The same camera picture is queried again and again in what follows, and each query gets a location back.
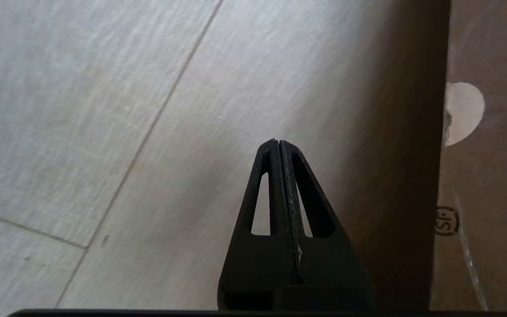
sf logo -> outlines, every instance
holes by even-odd
[[[438,206],[435,212],[435,234],[452,236],[459,231],[459,213],[452,207]]]

white tile floor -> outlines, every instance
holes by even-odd
[[[404,34],[407,53],[385,48],[396,6],[0,0],[0,316],[215,309],[270,138],[299,146],[332,205],[350,206],[348,162],[389,164],[405,123],[366,110],[392,90],[373,86],[384,60],[412,72],[419,54]],[[386,155],[360,141],[368,116],[401,122],[378,128]]]

clear tape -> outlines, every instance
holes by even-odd
[[[463,254],[465,255],[465,261],[467,263],[467,269],[469,270],[470,279],[473,283],[474,291],[477,293],[477,300],[479,305],[481,305],[481,308],[484,311],[488,311],[489,306],[486,303],[485,294],[483,293],[481,283],[478,280],[478,271],[474,266],[473,256],[470,254],[469,240],[465,235],[465,210],[463,209],[463,205],[461,204],[459,196],[457,196],[457,193],[453,188],[451,188],[451,193],[453,194],[455,206],[457,207],[457,212],[459,213],[459,239],[461,239],[461,246],[463,247]]]

